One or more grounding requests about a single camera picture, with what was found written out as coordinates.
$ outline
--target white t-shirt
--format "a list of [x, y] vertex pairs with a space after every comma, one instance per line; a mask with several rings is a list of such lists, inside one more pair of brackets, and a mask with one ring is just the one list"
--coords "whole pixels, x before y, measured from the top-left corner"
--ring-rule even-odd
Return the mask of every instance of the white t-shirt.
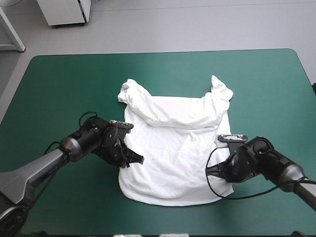
[[[164, 206], [210, 203], [205, 165], [215, 149], [216, 134], [230, 134], [227, 115], [233, 92], [212, 76], [211, 92], [202, 98], [152, 96], [136, 81], [122, 85], [118, 101], [126, 103], [125, 122], [134, 124], [127, 146], [144, 156], [144, 164], [120, 169], [119, 185], [131, 199]], [[209, 166], [224, 161], [228, 149], [217, 150]], [[209, 176], [217, 193], [233, 192], [231, 183]]]

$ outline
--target green table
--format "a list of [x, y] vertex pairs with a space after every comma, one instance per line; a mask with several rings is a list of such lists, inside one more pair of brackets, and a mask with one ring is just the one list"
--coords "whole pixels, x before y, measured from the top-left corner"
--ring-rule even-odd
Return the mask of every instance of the green table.
[[[0, 126], [0, 171], [40, 157], [52, 141], [78, 129], [85, 111], [123, 120], [125, 105], [117, 102], [117, 95], [128, 78], [152, 95], [202, 97], [210, 90], [212, 74], [235, 93], [229, 109], [232, 133], [268, 137], [316, 179], [316, 99], [290, 49], [35, 57]], [[233, 196], [272, 186], [258, 176], [234, 185]], [[36, 203], [22, 232], [39, 230], [95, 235], [315, 234], [316, 215], [297, 196], [281, 190], [205, 205], [147, 205], [126, 198], [119, 188], [118, 168], [90, 154], [63, 167]]]

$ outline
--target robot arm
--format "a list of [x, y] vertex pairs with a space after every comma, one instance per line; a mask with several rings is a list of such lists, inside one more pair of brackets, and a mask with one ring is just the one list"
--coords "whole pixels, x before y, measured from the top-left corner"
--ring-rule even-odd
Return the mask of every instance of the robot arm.
[[316, 185], [304, 174], [303, 168], [278, 151], [264, 137], [247, 141], [245, 135], [220, 135], [218, 148], [228, 147], [230, 156], [222, 163], [208, 167], [207, 175], [240, 183], [259, 174], [285, 192], [294, 192], [316, 211]]
[[124, 143], [132, 128], [130, 123], [90, 117], [78, 131], [62, 139], [56, 150], [17, 170], [0, 173], [0, 236], [11, 237], [19, 232], [36, 201], [35, 188], [68, 162], [95, 153], [121, 168], [142, 164], [144, 158]]

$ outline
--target white cabinet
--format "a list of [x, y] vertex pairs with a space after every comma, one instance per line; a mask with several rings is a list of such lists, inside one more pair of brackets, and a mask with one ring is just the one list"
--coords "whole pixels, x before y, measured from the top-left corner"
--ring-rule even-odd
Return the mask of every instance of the white cabinet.
[[89, 21], [91, 0], [38, 0], [38, 3], [50, 26]]

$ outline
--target gray floor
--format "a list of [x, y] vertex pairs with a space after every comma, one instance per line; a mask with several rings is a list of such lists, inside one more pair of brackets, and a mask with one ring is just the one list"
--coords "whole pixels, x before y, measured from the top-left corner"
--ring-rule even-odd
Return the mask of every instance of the gray floor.
[[44, 54], [291, 48], [316, 82], [316, 0], [93, 0], [86, 26], [60, 29], [36, 0], [4, 11], [27, 50], [0, 52], [0, 121], [29, 61]]

